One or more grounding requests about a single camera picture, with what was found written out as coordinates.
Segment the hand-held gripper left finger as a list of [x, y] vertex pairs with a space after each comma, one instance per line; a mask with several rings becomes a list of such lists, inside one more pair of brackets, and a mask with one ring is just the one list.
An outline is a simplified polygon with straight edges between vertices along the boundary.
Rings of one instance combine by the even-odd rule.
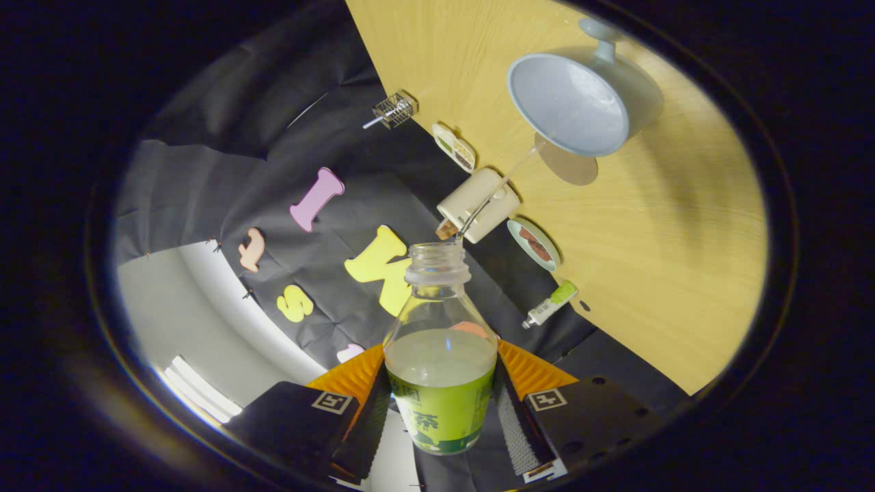
[[274, 384], [225, 427], [309, 478], [360, 484], [380, 446], [390, 392], [377, 345], [307, 384]]

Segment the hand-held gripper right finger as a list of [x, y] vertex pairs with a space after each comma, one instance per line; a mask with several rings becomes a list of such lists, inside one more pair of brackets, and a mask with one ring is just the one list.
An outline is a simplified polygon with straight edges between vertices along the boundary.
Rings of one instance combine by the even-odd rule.
[[613, 380], [573, 377], [506, 340], [498, 342], [494, 399], [513, 473], [526, 484], [600, 466], [663, 424]]

